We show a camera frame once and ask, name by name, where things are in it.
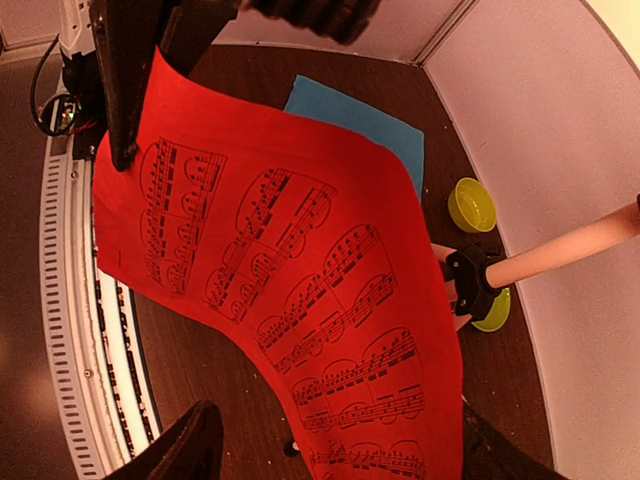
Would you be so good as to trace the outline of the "red sheet music mat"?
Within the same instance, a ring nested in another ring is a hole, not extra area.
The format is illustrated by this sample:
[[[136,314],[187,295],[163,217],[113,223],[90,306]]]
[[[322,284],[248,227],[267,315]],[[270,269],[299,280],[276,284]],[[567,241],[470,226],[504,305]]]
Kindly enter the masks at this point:
[[[99,268],[241,348],[315,478],[459,478],[459,343],[403,163],[161,55],[137,143],[122,173],[99,148]]]

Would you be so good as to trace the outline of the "blue cloth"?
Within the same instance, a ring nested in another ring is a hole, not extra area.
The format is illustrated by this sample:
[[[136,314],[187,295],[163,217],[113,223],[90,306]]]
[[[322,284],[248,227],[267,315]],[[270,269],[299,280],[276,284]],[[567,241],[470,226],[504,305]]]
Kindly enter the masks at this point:
[[[358,133],[403,163],[422,199],[425,134],[408,123],[311,78],[297,75],[284,111]]]

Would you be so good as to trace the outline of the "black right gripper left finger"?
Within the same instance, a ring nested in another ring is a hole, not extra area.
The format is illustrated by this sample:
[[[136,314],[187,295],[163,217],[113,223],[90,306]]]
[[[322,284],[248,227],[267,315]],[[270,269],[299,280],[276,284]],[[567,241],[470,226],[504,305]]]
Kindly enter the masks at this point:
[[[211,401],[201,400],[105,479],[219,479],[223,447],[220,410]]]

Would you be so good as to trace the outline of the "small green bowl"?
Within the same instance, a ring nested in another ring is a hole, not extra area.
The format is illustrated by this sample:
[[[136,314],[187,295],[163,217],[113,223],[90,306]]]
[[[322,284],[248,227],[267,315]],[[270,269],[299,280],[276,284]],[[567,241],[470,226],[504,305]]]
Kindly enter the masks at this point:
[[[497,211],[486,188],[474,178],[461,178],[450,192],[447,208],[454,224],[466,233],[488,233],[497,224]]]

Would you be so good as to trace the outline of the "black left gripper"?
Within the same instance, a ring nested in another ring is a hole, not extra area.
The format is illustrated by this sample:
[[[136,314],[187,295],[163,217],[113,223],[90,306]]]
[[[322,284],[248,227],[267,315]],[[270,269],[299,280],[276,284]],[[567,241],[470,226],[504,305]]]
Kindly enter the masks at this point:
[[[189,75],[217,35],[238,15],[239,1],[94,1],[89,8],[106,102],[111,161],[134,163],[150,63],[159,35],[167,63]]]

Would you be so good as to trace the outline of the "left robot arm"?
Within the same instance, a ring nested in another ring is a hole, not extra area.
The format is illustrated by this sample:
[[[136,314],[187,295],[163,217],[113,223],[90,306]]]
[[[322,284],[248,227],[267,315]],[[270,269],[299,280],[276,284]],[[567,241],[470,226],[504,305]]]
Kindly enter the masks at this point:
[[[352,44],[378,10],[377,0],[62,1],[57,37],[63,82],[87,115],[109,132],[111,159],[129,169],[154,54],[188,75],[240,10]]]

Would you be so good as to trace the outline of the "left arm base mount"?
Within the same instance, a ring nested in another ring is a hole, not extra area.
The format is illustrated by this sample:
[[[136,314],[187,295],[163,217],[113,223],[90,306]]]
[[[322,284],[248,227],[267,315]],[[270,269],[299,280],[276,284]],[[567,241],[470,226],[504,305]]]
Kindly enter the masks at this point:
[[[98,147],[107,130],[106,103],[96,52],[77,53],[70,58],[61,54],[63,91],[50,97],[43,107],[36,105],[41,71],[57,48],[59,36],[45,50],[31,78],[29,104],[32,120],[48,138],[73,141],[72,159],[96,159]]]

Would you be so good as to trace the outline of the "green plate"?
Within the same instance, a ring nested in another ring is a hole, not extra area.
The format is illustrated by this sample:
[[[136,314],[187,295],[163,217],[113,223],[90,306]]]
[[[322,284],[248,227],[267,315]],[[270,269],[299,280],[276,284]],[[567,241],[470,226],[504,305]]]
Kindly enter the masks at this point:
[[[501,329],[511,312],[511,289],[504,288],[494,299],[493,305],[483,320],[474,320],[471,325],[483,333],[494,333]]]

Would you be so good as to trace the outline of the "pink music stand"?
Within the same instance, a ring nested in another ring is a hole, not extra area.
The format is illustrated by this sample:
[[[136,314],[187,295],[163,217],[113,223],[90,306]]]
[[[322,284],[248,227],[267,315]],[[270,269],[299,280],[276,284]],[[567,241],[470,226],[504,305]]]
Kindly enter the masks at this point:
[[[639,235],[639,201],[567,232],[526,252],[497,260],[478,246],[459,249],[432,244],[436,259],[453,278],[445,283],[456,329],[488,316],[501,291],[524,279],[556,270]]]

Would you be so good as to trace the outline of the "aluminium front rail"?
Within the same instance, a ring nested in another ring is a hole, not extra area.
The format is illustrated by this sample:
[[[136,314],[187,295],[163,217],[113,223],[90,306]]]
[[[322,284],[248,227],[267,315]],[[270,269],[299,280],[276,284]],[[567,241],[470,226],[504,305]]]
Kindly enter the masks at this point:
[[[80,479],[101,479],[141,454],[162,426],[148,379],[133,292],[97,265],[93,163],[50,138],[39,220],[47,355]]]

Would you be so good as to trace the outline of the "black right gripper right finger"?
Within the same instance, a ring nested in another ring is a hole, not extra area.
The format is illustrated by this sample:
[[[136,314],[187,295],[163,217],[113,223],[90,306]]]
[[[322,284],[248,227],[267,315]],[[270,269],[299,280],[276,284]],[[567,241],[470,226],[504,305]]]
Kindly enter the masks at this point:
[[[463,440],[463,479],[566,480],[510,443],[466,399],[463,400]]]

